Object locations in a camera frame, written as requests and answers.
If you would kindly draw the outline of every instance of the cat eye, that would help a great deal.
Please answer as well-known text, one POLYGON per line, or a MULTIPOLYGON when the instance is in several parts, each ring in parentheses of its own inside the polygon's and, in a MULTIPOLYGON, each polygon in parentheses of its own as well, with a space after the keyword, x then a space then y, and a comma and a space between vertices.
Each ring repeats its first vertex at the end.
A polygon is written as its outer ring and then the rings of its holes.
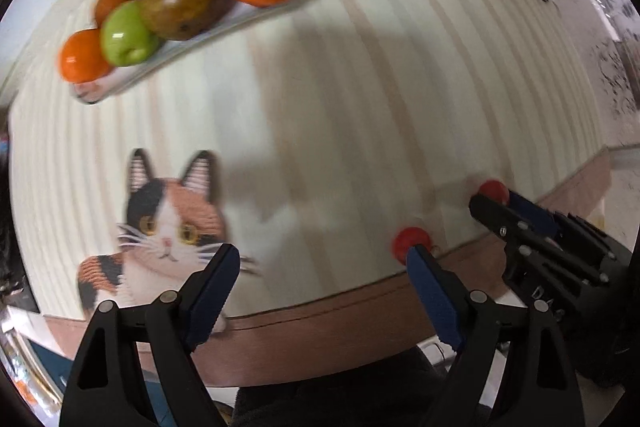
POLYGON ((152 216, 141 217, 140 232, 146 235, 154 235, 156 233, 156 220, 152 216))
POLYGON ((180 225, 180 241, 185 245, 195 245, 198 240, 198 229, 189 223, 182 223, 180 225))

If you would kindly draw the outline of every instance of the fruit plate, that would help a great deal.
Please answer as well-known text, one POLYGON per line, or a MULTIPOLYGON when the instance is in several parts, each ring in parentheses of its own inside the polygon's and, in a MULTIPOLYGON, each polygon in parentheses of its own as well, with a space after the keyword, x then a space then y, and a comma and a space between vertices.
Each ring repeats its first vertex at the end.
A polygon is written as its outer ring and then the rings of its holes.
POLYGON ((129 66, 127 68, 116 68, 107 76, 98 78, 93 82, 72 84, 71 93, 83 103, 94 104, 101 102, 112 94, 117 94, 129 89, 129 87, 143 80, 151 71, 157 70, 175 57, 186 53, 209 39, 219 37, 264 17, 295 9, 304 1, 305 0, 289 0, 286 3, 275 6, 257 8, 249 4, 230 0, 232 7, 211 29, 200 33, 188 41, 166 41, 149 60, 146 60, 142 64, 129 66))

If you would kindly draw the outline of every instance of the light wood surface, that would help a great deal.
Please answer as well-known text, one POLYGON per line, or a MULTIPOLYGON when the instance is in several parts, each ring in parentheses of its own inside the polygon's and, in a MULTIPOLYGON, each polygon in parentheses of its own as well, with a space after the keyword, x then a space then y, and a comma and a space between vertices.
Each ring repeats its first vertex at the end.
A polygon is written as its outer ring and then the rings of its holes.
POLYGON ((166 177, 217 155, 230 240, 262 274, 241 276, 234 317, 401 273, 389 245, 406 226, 441 253, 465 245, 482 181, 539 200, 603 146, 553 3, 308 0, 87 107, 54 62, 94 1, 60 0, 14 70, 15 221, 47 315, 80 319, 79 263, 117 251, 135 148, 166 177))

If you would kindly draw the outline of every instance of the wooden table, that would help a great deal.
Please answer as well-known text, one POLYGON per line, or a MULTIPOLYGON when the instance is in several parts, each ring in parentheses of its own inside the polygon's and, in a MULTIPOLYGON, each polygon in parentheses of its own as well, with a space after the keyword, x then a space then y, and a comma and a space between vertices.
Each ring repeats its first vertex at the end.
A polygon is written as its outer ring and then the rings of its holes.
POLYGON ((609 184, 591 87, 552 2, 308 0, 86 106, 55 58, 94 1, 60 0, 13 73, 16 229, 70 356, 84 329, 76 272, 119 251, 137 148, 159 178, 211 151, 226 240, 257 262, 227 332, 196 352, 208 385, 340 371, 429 336, 390 255, 404 227, 499 295, 500 247, 466 209, 485 179, 585 216, 609 184))

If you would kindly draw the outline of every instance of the red ball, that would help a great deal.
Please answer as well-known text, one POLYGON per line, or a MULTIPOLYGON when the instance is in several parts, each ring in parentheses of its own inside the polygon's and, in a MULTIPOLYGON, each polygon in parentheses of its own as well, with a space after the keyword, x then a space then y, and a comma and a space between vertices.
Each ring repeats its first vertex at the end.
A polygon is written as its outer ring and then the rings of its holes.
POLYGON ((391 245, 391 251, 399 263, 406 265, 406 254, 415 245, 423 245, 427 250, 431 250, 431 237, 423 229, 409 227, 396 235, 391 245))
POLYGON ((497 203, 509 204, 509 189, 504 183, 498 180, 485 181, 480 185, 478 194, 497 201, 497 203))

